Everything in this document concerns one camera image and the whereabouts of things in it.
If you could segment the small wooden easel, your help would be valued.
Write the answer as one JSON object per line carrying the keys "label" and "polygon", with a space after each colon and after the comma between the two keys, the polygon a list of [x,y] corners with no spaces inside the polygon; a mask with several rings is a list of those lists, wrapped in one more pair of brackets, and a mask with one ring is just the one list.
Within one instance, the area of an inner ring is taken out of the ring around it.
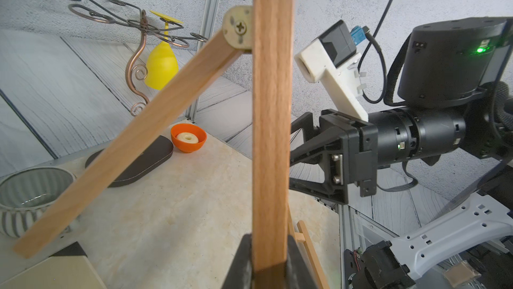
{"label": "small wooden easel", "polygon": [[[253,0],[251,288],[286,288],[295,0]],[[219,31],[16,242],[50,244],[242,54]]]}

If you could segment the wooden board black corners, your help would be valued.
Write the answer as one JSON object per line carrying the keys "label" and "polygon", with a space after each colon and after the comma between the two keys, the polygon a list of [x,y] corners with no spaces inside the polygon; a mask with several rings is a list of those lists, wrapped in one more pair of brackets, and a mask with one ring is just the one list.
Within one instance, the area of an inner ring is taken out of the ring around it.
{"label": "wooden board black corners", "polygon": [[2,288],[105,288],[79,242],[1,283]]}

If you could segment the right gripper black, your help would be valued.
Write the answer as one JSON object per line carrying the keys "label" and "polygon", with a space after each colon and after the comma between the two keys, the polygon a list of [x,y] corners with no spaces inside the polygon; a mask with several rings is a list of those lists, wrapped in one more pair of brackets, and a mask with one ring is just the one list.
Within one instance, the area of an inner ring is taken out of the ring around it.
{"label": "right gripper black", "polygon": [[[302,131],[303,143],[291,150],[291,165],[317,164],[321,158],[325,181],[289,178],[289,189],[336,204],[349,203],[350,184],[359,188],[362,198],[374,196],[378,171],[377,126],[336,110],[323,110],[319,125],[320,129],[314,126],[311,112],[292,122],[291,132]],[[333,139],[327,145],[327,154],[321,157],[324,133]]]}

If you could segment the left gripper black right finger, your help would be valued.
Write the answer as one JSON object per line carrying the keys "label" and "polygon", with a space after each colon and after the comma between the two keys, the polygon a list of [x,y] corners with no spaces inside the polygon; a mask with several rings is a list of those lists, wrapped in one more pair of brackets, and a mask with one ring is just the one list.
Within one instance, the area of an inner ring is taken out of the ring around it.
{"label": "left gripper black right finger", "polygon": [[316,289],[317,285],[292,236],[287,237],[286,288]]}

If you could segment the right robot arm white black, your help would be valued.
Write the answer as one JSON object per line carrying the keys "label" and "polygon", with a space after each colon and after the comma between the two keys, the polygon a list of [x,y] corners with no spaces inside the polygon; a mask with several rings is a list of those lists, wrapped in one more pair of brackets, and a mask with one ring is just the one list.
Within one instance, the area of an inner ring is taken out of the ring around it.
{"label": "right robot arm white black", "polygon": [[499,161],[457,208],[370,246],[347,266],[350,288],[411,288],[441,261],[512,235],[512,97],[501,80],[512,55],[512,18],[416,27],[384,69],[387,109],[372,114],[358,102],[360,35],[376,44],[366,27],[349,30],[338,21],[295,56],[304,78],[322,83],[335,108],[292,123],[304,142],[291,152],[291,165],[318,165],[325,175],[322,183],[291,178],[292,190],[346,205],[350,184],[373,196],[378,170],[394,163],[420,159],[433,166],[457,149]]}

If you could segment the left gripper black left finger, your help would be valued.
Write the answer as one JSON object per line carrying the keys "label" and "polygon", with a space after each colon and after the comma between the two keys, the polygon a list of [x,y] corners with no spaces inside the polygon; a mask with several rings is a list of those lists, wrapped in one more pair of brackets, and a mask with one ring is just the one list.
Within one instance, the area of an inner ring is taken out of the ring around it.
{"label": "left gripper black left finger", "polygon": [[252,283],[251,234],[245,234],[234,255],[222,289],[248,289]]}

